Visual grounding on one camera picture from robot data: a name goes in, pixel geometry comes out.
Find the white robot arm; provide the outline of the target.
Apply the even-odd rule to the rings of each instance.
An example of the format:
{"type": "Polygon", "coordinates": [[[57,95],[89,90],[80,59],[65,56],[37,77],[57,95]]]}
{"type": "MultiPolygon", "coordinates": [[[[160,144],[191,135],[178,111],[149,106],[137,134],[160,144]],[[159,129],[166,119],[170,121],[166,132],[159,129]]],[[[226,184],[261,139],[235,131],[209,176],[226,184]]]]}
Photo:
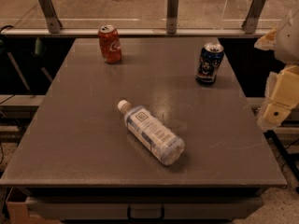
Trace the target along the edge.
{"type": "Polygon", "coordinates": [[[299,104],[299,8],[290,10],[287,17],[259,38],[254,47],[273,50],[275,58],[286,64],[280,72],[269,73],[265,98],[257,114],[260,128],[274,129],[299,104]]]}

